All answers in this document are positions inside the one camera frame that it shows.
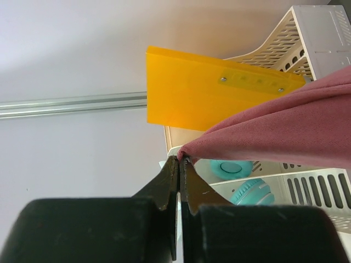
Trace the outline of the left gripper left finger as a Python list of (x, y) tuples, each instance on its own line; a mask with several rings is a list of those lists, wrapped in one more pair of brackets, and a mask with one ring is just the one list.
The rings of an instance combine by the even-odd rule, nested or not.
[(131, 197), (34, 200), (15, 221), (1, 262), (173, 262), (178, 174), (170, 157)]

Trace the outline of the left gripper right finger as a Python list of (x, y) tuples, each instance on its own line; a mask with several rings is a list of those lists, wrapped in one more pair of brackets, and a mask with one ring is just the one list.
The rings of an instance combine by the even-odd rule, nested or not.
[(348, 262), (316, 207), (233, 205), (183, 158), (179, 165), (185, 262)]

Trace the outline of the pink t shirt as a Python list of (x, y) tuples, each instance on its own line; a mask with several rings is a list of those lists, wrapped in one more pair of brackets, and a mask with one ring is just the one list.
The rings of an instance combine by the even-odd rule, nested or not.
[(350, 168), (350, 67), (231, 116), (177, 157)]

